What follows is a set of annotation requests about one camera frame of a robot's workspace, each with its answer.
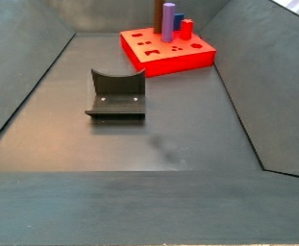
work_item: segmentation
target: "cylinder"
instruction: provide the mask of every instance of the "cylinder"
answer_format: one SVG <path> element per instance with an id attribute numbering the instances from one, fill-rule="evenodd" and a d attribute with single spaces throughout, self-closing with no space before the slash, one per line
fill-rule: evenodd
<path id="1" fill-rule="evenodd" d="M 192 37 L 193 21 L 184 19 L 181 22 L 180 39 L 189 40 Z"/>
<path id="2" fill-rule="evenodd" d="M 153 0 L 153 33 L 161 34 L 164 0 Z"/>
<path id="3" fill-rule="evenodd" d="M 165 3 L 163 5 L 163 25 L 161 25 L 161 41 L 171 42 L 173 40 L 175 25 L 175 4 Z"/>

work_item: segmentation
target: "red block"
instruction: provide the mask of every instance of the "red block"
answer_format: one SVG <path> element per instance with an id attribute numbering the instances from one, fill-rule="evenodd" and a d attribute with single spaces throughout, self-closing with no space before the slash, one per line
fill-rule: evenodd
<path id="1" fill-rule="evenodd" d="M 152 28 L 120 32 L 120 45 L 135 69 L 147 77 L 213 65 L 216 49 L 195 34 L 189 40 L 173 33 L 172 42 L 161 41 Z"/>

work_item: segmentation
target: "hole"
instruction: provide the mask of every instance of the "hole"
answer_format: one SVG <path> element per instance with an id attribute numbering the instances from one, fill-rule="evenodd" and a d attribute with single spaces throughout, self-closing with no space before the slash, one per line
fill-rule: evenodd
<path id="1" fill-rule="evenodd" d="M 144 54 L 147 56 L 149 56 L 151 54 L 160 54 L 160 52 L 159 52 L 159 50 L 148 50 L 148 51 L 144 52 Z"/>
<path id="2" fill-rule="evenodd" d="M 132 35 L 132 37 L 140 37 L 143 34 L 135 34 Z"/>
<path id="3" fill-rule="evenodd" d="M 200 48 L 203 48 L 203 45 L 199 44 L 199 43 L 192 43 L 192 44 L 191 44 L 191 47 L 192 47 L 193 49 L 200 49 Z"/>

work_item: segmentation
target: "black holder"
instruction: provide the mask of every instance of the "black holder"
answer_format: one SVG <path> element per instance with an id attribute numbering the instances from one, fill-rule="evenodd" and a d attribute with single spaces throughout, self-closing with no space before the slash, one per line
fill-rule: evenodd
<path id="1" fill-rule="evenodd" d="M 129 76 L 111 76 L 91 69 L 95 88 L 92 117 L 145 117 L 145 70 Z"/>

